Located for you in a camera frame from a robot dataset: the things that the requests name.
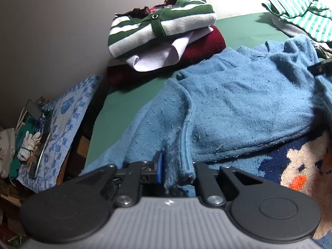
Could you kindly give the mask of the blue knit sweater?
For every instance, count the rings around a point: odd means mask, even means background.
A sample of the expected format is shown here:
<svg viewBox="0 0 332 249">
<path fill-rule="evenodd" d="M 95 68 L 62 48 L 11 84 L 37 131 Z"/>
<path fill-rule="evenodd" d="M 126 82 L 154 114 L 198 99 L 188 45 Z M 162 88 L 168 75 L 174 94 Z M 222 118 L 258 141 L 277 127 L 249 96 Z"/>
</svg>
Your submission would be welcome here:
<svg viewBox="0 0 332 249">
<path fill-rule="evenodd" d="M 195 162 L 247 157 L 331 119 L 331 77 L 314 76 L 310 40 L 226 48 L 180 70 L 136 114 L 121 138 L 84 168 L 118 167 L 164 152 L 164 188 L 180 191 Z"/>
</svg>

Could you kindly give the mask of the teal white striped shirt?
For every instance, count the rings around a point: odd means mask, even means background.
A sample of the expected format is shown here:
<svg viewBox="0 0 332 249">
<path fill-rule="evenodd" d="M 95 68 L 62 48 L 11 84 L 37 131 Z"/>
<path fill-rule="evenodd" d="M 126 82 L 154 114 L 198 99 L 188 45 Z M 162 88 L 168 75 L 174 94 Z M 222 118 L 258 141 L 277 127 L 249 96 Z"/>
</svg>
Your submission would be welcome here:
<svg viewBox="0 0 332 249">
<path fill-rule="evenodd" d="M 331 42 L 331 9 L 319 0 L 265 0 L 262 6 L 315 41 Z"/>
</svg>

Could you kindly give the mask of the grey garment under striped shirt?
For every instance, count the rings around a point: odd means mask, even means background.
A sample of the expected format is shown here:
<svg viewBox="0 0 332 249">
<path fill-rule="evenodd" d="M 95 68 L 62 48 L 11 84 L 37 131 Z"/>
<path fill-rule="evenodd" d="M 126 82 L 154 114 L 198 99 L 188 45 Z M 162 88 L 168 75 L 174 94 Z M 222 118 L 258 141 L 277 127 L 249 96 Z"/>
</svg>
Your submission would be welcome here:
<svg viewBox="0 0 332 249">
<path fill-rule="evenodd" d="M 312 39 L 307 32 L 305 32 L 303 29 L 290 24 L 282 19 L 280 19 L 278 16 L 275 16 L 273 14 L 270 14 L 270 17 L 272 19 L 273 24 L 279 29 L 281 30 L 284 34 L 288 35 L 289 37 L 295 37 L 297 35 L 305 35 L 306 37 L 310 38 L 311 41 L 313 41 L 314 43 L 318 43 L 317 41 L 315 41 L 314 39 Z M 331 48 L 331 43 L 322 43 L 319 42 L 319 44 L 323 44 L 323 46 L 328 46 L 329 48 Z"/>
</svg>

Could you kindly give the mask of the blue patterned white cloth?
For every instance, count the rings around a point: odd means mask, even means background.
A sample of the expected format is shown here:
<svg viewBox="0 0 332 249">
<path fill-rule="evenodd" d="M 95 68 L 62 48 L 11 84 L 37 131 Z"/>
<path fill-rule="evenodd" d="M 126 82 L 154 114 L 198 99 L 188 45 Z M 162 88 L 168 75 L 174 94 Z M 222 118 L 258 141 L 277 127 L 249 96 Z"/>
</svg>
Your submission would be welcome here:
<svg viewBox="0 0 332 249">
<path fill-rule="evenodd" d="M 16 179 L 22 185 L 36 193 L 56 185 L 63 162 L 100 82 L 101 78 L 97 75 L 88 77 L 44 106 L 44 109 L 53 111 L 51 137 L 40 160 L 36 178 L 29 177 L 27 166 L 20 167 Z"/>
</svg>

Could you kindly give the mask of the white work gloves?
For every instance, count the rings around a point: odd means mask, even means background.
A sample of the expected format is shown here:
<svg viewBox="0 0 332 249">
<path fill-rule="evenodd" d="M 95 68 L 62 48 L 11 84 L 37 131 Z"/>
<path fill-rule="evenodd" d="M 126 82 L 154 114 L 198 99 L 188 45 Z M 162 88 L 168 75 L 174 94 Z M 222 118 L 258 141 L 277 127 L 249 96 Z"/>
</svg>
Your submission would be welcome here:
<svg viewBox="0 0 332 249">
<path fill-rule="evenodd" d="M 28 161 L 31 158 L 35 148 L 40 143 L 41 135 L 41 132 L 36 132 L 34 135 L 29 131 L 26 132 L 22 145 L 17 154 L 20 161 Z"/>
</svg>

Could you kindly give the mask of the dark red folded garment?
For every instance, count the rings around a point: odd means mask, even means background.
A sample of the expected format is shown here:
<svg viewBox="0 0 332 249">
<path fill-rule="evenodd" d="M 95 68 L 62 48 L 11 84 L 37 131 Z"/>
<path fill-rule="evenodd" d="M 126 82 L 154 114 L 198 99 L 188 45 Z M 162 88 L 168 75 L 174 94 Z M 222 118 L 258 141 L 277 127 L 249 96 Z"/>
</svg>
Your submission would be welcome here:
<svg viewBox="0 0 332 249">
<path fill-rule="evenodd" d="M 180 61 L 172 66 L 163 67 L 154 71 L 140 73 L 132 69 L 126 62 L 120 65 L 110 66 L 107 69 L 107 80 L 114 87 L 130 86 L 144 82 L 148 78 L 154 78 L 162 73 L 171 73 L 190 65 L 207 60 L 226 48 L 226 42 L 215 25 L 211 25 L 213 31 L 197 41 L 189 44 Z"/>
</svg>

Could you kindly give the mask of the white printed cloth bag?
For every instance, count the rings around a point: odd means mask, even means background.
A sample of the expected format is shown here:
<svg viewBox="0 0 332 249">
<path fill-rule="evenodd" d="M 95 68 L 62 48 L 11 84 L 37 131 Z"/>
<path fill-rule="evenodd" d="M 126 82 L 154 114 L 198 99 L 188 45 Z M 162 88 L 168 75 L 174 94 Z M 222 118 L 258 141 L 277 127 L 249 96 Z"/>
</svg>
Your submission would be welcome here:
<svg viewBox="0 0 332 249">
<path fill-rule="evenodd" d="M 9 128 L 1 131 L 0 140 L 0 173 L 1 178 L 8 177 L 10 165 L 15 154 L 15 129 Z"/>
</svg>

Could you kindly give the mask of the white folded garment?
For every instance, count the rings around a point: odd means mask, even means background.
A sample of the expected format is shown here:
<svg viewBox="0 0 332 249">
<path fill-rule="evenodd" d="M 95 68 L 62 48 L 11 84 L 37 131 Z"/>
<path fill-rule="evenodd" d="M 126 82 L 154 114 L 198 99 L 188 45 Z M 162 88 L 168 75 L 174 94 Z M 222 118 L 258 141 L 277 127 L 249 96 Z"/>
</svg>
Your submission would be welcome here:
<svg viewBox="0 0 332 249">
<path fill-rule="evenodd" d="M 126 63 L 140 73 L 177 64 L 187 46 L 213 31 L 211 26 L 185 33 L 166 43 L 158 43 L 126 59 Z"/>
</svg>

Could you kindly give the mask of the green white striped polo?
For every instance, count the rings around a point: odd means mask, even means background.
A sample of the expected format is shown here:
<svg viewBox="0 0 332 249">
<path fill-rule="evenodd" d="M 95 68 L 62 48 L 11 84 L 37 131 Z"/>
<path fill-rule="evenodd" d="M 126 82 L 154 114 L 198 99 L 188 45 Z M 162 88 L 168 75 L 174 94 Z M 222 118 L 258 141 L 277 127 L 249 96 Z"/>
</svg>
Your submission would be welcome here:
<svg viewBox="0 0 332 249">
<path fill-rule="evenodd" d="M 143 19 L 116 13 L 108 37 L 112 58 L 129 57 L 179 35 L 206 28 L 216 22 L 217 14 L 206 0 L 178 0 Z"/>
</svg>

